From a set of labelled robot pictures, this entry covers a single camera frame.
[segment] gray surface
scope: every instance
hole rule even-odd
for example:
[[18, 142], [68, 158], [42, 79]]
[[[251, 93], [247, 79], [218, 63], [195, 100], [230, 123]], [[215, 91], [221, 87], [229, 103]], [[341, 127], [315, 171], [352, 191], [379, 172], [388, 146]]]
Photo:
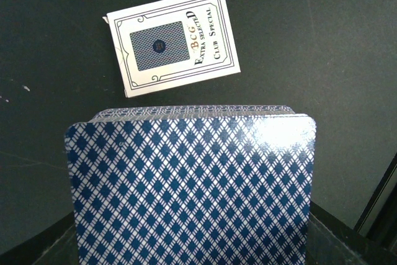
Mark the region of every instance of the gray surface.
[[71, 226], [33, 265], [65, 264], [78, 265], [79, 251], [76, 227]]
[[226, 0], [241, 74], [126, 99], [101, 17], [153, 1], [0, 0], [0, 253], [70, 212], [63, 133], [108, 107], [307, 113], [313, 200], [352, 227], [396, 150], [395, 0]]

